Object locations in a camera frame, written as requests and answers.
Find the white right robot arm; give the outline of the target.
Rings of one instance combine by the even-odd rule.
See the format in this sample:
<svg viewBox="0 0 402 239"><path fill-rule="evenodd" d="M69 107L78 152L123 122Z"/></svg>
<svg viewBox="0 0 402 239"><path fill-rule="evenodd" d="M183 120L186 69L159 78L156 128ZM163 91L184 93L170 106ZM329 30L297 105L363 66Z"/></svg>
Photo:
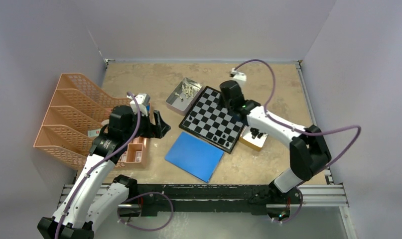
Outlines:
<svg viewBox="0 0 402 239"><path fill-rule="evenodd" d="M317 126L304 127L271 114L260 103L246 100L234 80L222 82L220 90L220 105L233 118L277 139L289 150L289 168L270 184L269 196L274 202L282 202L292 188L310 180L330 162L331 153Z"/></svg>

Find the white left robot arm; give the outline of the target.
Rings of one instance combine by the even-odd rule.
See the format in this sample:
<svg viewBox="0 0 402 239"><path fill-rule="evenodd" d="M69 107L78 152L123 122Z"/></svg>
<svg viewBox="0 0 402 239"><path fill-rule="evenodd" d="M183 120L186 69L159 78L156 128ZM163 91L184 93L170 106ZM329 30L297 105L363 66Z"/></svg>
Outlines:
<svg viewBox="0 0 402 239"><path fill-rule="evenodd" d="M149 115L142 115L144 109L141 106L133 110L125 105L113 108L109 124L93 140L84 169L72 190L52 217L39 221L37 229L43 238L92 239L119 204L131 204L143 196L155 195L155 192L140 194L135 179L119 175L106 193L96 198L105 178L135 137L162 138L171 129L159 111L153 111L155 123L151 123Z"/></svg>

